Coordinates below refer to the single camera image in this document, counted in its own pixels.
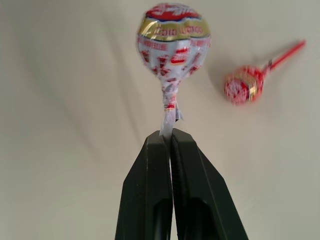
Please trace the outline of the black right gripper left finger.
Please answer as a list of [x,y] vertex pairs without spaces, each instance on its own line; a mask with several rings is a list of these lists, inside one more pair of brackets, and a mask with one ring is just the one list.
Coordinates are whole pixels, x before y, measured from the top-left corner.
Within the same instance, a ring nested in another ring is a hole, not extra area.
[[114,240],[170,240],[172,217],[170,158],[155,131],[123,182]]

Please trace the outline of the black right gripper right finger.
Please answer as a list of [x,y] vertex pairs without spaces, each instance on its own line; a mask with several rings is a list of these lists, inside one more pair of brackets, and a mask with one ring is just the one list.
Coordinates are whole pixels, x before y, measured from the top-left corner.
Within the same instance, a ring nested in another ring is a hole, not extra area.
[[189,133],[173,130],[170,161],[178,240],[249,240],[224,178]]

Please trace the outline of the white red lollipop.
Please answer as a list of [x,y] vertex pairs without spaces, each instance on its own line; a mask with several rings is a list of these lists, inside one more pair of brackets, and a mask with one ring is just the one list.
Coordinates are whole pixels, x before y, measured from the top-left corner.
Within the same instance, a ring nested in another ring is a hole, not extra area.
[[182,3],[159,3],[143,16],[137,31],[137,51],[144,65],[160,81],[164,117],[159,134],[170,143],[178,107],[179,85],[204,63],[211,46],[206,19]]

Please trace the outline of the red wrapped lollipop red stick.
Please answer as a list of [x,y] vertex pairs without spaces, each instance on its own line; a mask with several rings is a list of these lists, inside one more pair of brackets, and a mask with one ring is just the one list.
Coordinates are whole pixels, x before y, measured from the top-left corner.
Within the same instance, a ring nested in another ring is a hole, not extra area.
[[225,76],[224,94],[234,105],[256,101],[263,92],[265,79],[269,73],[287,61],[306,45],[302,40],[280,55],[270,59],[263,67],[244,65]]

